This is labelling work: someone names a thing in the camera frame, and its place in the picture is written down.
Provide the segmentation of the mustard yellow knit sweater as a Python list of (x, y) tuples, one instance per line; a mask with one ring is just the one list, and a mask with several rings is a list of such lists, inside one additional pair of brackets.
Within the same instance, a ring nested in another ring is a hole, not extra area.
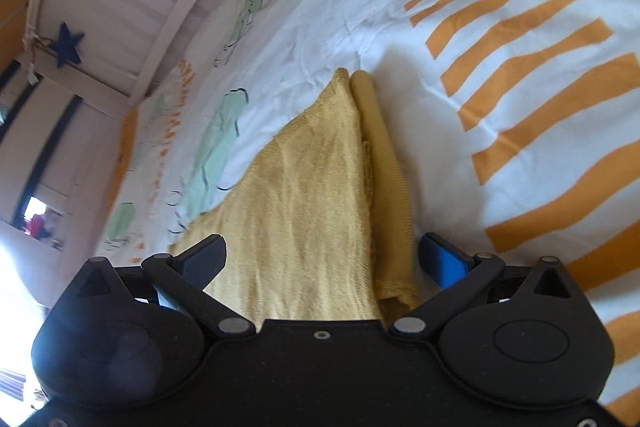
[(255, 323), (378, 320), (419, 302), (411, 204), (372, 77), (337, 69), (171, 247), (218, 234), (206, 293)]

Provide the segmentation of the white leaf-print duvet cover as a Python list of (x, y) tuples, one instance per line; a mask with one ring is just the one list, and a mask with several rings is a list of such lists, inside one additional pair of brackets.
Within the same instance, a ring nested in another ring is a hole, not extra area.
[[(122, 132), (96, 251), (171, 253), (337, 69), (362, 70), (434, 232), (551, 255), (605, 324), (602, 404), (639, 419), (639, 0), (218, 0)], [(436, 291), (419, 271), (419, 303)]]

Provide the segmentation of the dark blue star decoration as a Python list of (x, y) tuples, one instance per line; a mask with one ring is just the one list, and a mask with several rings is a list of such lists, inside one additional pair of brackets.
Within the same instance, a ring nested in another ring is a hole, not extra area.
[(58, 28), (58, 36), (48, 45), (48, 49), (55, 55), (56, 68), (66, 64), (79, 65), (81, 58), (77, 47), (85, 38), (83, 32), (71, 32), (66, 23)]

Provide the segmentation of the red clothes beyond bed frame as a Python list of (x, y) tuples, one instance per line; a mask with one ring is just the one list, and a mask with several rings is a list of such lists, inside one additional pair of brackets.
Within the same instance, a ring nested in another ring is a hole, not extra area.
[(33, 215), (25, 222), (25, 231), (40, 243), (60, 251), (63, 243), (58, 238), (58, 226), (62, 216), (52, 210), (46, 210), (42, 215)]

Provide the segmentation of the white wooden bed frame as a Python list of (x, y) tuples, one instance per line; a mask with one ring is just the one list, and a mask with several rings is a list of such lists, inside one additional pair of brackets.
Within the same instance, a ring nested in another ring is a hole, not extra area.
[[(171, 70), (217, 0), (1, 0), (1, 275), (52, 306), (92, 253), (118, 134)], [(79, 65), (48, 45), (83, 32)], [(62, 216), (58, 251), (25, 222)]]

